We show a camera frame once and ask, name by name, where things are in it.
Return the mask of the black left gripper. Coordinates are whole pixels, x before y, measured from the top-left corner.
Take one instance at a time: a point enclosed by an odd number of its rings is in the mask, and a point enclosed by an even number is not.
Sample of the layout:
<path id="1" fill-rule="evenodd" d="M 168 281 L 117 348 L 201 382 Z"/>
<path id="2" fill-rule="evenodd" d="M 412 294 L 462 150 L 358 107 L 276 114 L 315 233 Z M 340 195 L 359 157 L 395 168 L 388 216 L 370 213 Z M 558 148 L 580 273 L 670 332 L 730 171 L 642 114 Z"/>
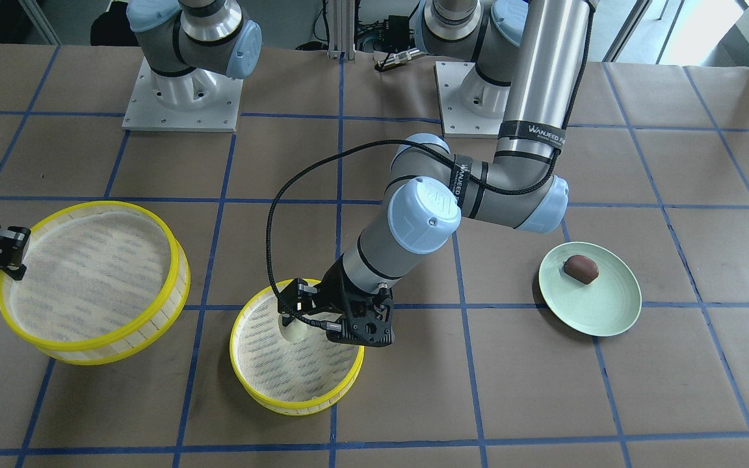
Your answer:
<path id="1" fill-rule="evenodd" d="M 375 293 L 360 290 L 348 278 L 341 259 L 316 285 L 292 279 L 277 292 L 277 300 L 283 326 L 299 320 L 324 330 L 331 343 L 373 347 L 393 343 L 392 290 L 384 285 Z"/>

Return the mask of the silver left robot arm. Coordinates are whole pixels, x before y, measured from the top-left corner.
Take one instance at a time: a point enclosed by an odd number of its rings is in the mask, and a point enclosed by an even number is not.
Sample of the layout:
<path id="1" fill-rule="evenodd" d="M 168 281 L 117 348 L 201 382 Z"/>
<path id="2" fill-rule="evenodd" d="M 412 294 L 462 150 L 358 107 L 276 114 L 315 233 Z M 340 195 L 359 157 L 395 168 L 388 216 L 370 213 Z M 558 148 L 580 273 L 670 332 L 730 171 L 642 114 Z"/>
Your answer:
<path id="1" fill-rule="evenodd" d="M 422 51 L 473 63 L 471 77 L 508 89 L 491 162 L 454 153 L 435 135 L 395 141 L 375 219 L 316 285 L 279 288 L 278 327 L 299 343 L 309 327 L 333 343 L 393 342 L 393 286 L 436 252 L 464 217 L 550 232 L 568 205 L 554 174 L 585 72 L 595 1 L 421 1 Z"/>

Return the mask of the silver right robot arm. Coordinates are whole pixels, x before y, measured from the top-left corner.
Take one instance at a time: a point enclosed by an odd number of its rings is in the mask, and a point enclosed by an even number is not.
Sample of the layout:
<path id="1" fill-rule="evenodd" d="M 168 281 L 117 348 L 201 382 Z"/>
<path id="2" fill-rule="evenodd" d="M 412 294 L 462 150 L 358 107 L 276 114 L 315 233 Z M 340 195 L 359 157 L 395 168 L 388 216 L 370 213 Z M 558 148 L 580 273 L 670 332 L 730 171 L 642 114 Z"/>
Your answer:
<path id="1" fill-rule="evenodd" d="M 123 116 L 127 131 L 234 131 L 261 27 L 235 1 L 131 1 L 125 17 L 144 59 Z M 0 272 L 23 278 L 32 231 L 0 225 Z"/>

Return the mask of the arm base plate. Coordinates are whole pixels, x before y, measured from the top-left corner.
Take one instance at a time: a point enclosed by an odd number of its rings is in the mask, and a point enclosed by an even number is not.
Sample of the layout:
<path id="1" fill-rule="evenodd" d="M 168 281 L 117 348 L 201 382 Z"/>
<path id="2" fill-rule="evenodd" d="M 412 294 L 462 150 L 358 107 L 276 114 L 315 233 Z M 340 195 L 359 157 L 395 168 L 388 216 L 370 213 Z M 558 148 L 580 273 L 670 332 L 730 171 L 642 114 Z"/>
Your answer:
<path id="1" fill-rule="evenodd" d="M 434 72 L 443 135 L 496 139 L 509 86 L 485 81 L 468 62 L 437 61 Z"/>
<path id="2" fill-rule="evenodd" d="M 244 81 L 196 69 L 164 77 L 142 60 L 122 127 L 128 131 L 211 131 L 237 127 Z"/>

